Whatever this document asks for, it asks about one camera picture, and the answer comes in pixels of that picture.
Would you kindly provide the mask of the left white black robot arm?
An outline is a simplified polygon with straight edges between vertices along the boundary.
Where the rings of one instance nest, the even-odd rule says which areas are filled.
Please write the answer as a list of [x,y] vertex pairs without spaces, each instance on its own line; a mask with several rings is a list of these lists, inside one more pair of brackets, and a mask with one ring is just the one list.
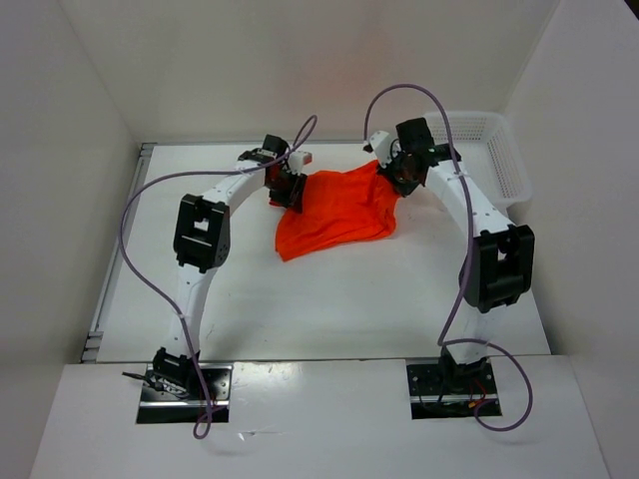
[[214,276],[231,252],[231,218],[255,192],[266,189],[272,203],[299,212],[307,181],[304,167],[313,155],[292,151],[280,137],[243,152],[231,175],[200,195],[182,197],[173,240],[178,288],[165,343],[153,359],[153,377],[175,397],[201,398],[204,387],[196,368],[200,328]]

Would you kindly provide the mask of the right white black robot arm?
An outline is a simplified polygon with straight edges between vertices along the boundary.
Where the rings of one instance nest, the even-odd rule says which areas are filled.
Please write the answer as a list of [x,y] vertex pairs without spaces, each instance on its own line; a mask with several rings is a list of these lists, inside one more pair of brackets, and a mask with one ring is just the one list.
[[398,193],[407,197],[426,187],[466,237],[453,306],[467,313],[468,324],[458,339],[440,336],[437,369],[439,384],[459,392],[484,370],[488,344],[507,307],[531,287],[534,233],[497,209],[471,178],[460,153],[434,141],[426,119],[400,123],[394,133],[377,131],[365,147],[377,157],[378,174]]

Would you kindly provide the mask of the orange shorts with white drawstring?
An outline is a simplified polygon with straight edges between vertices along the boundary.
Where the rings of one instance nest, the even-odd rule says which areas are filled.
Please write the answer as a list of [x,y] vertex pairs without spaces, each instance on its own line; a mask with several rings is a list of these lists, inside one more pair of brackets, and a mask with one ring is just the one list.
[[377,162],[370,161],[347,172],[311,174],[301,208],[286,210],[278,223],[275,251],[281,260],[390,237],[400,194],[376,170]]

